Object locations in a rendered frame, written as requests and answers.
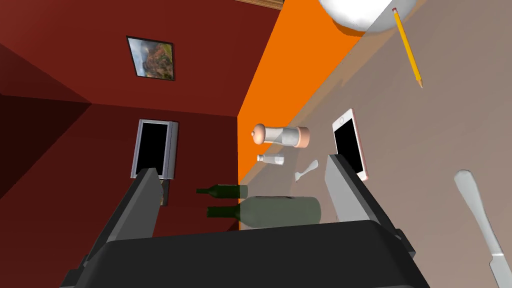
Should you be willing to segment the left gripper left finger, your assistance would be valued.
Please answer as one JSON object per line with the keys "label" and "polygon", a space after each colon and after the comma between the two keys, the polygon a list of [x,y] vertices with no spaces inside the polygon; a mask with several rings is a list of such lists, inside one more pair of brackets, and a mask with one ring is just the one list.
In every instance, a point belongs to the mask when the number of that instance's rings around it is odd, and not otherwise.
{"label": "left gripper left finger", "polygon": [[85,262],[92,260],[107,242],[151,238],[163,192],[157,170],[142,169],[99,234]]}

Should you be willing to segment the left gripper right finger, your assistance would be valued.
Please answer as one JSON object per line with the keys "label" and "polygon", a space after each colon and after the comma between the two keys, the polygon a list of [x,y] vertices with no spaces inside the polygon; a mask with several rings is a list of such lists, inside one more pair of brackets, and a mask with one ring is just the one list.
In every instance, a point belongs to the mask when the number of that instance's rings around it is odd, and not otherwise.
{"label": "left gripper right finger", "polygon": [[403,238],[388,215],[341,154],[327,157],[324,181],[341,222],[371,220]]}

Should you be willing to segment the small white spoon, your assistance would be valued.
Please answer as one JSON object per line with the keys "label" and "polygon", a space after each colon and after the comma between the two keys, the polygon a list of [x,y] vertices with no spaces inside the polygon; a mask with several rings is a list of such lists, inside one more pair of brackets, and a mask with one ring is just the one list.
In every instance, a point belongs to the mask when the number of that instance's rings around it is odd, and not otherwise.
{"label": "small white spoon", "polygon": [[319,162],[318,162],[318,160],[317,160],[317,159],[313,160],[313,161],[308,165],[308,167],[306,167],[306,168],[304,169],[304,171],[302,171],[302,172],[299,172],[299,171],[298,171],[298,172],[295,172],[295,174],[294,174],[295,181],[296,181],[296,182],[298,182],[298,181],[299,181],[299,179],[300,179],[302,176],[304,176],[305,174],[307,174],[307,173],[308,173],[308,172],[310,172],[310,171],[315,170],[318,166],[319,166]]}

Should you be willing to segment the pink smartphone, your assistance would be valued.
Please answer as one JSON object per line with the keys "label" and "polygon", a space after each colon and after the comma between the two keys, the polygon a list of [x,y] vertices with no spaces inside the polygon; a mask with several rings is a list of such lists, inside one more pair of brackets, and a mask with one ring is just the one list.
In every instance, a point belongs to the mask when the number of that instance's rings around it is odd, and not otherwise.
{"label": "pink smartphone", "polygon": [[354,109],[349,108],[336,119],[332,123],[332,130],[337,153],[347,160],[362,181],[366,181],[369,178],[368,169]]}

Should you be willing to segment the large green glass bottle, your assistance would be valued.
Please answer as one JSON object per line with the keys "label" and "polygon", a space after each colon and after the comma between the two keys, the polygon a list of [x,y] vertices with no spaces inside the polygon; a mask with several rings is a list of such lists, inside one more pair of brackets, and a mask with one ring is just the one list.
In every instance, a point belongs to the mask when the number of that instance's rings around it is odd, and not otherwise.
{"label": "large green glass bottle", "polygon": [[319,224],[322,208],[311,196],[253,196],[233,206],[209,206],[206,216],[236,219],[262,229]]}

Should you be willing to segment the small clear salt shaker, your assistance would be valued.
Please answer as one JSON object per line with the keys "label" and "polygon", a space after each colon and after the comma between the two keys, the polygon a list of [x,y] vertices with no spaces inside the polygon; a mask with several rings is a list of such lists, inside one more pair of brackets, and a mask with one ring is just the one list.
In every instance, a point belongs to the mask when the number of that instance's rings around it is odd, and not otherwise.
{"label": "small clear salt shaker", "polygon": [[285,161],[283,154],[258,154],[256,159],[258,162],[279,166],[282,166]]}

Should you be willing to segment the pink pepper mill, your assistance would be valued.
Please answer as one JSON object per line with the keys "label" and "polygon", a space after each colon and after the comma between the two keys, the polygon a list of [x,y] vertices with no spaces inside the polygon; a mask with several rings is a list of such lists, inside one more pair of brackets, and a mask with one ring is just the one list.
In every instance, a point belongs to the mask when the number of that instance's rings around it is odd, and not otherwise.
{"label": "pink pepper mill", "polygon": [[294,148],[306,148],[311,132],[307,127],[268,127],[258,123],[251,132],[255,144],[278,144]]}

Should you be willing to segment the small green glass bottle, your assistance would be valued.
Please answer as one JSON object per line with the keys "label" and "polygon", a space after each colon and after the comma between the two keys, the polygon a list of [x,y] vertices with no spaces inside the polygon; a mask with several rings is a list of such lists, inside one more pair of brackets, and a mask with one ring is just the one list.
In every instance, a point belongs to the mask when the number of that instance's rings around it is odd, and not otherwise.
{"label": "small green glass bottle", "polygon": [[245,199],[248,197],[247,185],[217,184],[210,188],[197,188],[197,194],[207,194],[218,199]]}

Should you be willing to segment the silver butter knife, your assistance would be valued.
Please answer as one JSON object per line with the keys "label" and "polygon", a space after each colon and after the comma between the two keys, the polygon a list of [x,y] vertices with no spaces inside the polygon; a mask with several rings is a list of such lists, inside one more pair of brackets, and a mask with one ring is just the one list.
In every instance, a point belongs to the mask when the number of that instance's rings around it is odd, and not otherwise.
{"label": "silver butter knife", "polygon": [[454,181],[481,229],[491,253],[489,266],[498,288],[512,288],[512,270],[488,219],[481,193],[473,174],[466,169],[458,170],[454,176]]}

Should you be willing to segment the framed landscape picture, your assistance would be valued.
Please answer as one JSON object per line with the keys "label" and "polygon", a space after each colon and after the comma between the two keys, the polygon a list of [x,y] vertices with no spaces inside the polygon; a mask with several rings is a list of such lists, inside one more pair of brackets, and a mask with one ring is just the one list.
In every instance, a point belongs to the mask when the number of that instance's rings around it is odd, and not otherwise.
{"label": "framed landscape picture", "polygon": [[173,43],[132,36],[127,36],[126,40],[137,77],[175,80]]}

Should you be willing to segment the yellow pencil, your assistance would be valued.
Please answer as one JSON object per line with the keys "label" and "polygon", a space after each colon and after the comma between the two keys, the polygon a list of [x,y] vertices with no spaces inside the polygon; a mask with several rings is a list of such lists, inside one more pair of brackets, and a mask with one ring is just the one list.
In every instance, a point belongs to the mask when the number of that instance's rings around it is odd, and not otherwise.
{"label": "yellow pencil", "polygon": [[403,45],[404,45],[404,48],[405,48],[405,52],[407,54],[409,63],[411,65],[411,69],[412,69],[412,72],[414,74],[415,81],[417,81],[418,85],[421,88],[423,88],[424,87],[423,86],[423,79],[421,77],[421,74],[420,74],[417,62],[415,61],[415,58],[414,58],[414,55],[413,55],[413,52],[412,52],[409,40],[407,38],[407,34],[405,32],[402,20],[400,18],[399,13],[398,13],[398,9],[396,7],[393,7],[392,8],[392,12],[393,12],[393,16],[395,18],[395,22],[396,22],[399,34],[401,36],[401,39],[402,39],[402,42],[403,42]]}

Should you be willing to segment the white bowl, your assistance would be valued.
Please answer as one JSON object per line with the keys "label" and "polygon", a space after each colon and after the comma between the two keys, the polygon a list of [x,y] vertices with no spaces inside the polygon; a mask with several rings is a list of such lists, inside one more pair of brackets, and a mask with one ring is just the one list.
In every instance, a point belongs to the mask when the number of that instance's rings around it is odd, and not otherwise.
{"label": "white bowl", "polygon": [[403,20],[417,0],[318,0],[338,25],[358,32],[384,32],[396,27],[393,9]]}

